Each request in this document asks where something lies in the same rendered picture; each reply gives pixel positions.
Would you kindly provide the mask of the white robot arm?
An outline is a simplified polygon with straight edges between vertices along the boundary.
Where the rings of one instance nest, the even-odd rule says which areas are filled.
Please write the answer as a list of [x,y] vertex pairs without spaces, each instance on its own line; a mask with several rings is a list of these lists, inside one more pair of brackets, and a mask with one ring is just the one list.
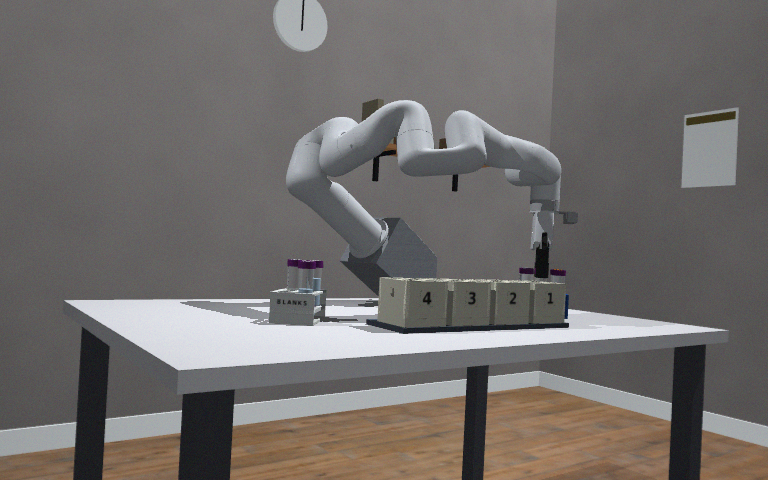
[[503,168],[512,185],[531,187],[530,211],[554,211],[563,214],[563,224],[578,223],[578,213],[559,211],[561,165],[550,151],[504,135],[463,110],[446,121],[447,149],[435,149],[426,109],[415,101],[401,100],[381,107],[359,124],[337,117],[320,125],[297,142],[287,170],[288,191],[345,239],[356,258],[368,257],[383,245],[388,225],[374,219],[327,175],[345,175],[379,156],[394,137],[398,165],[406,175],[467,174],[483,165]]

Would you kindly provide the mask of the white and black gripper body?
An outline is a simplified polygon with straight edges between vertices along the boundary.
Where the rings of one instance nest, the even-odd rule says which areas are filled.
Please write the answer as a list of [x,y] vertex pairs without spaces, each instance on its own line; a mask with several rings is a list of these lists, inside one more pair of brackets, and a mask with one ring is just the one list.
[[553,233],[554,233],[554,214],[559,214],[554,211],[545,210],[532,210],[532,235],[531,235],[531,250],[535,250],[540,245],[542,249],[542,233],[547,233],[547,247],[549,242],[549,251],[552,249]]

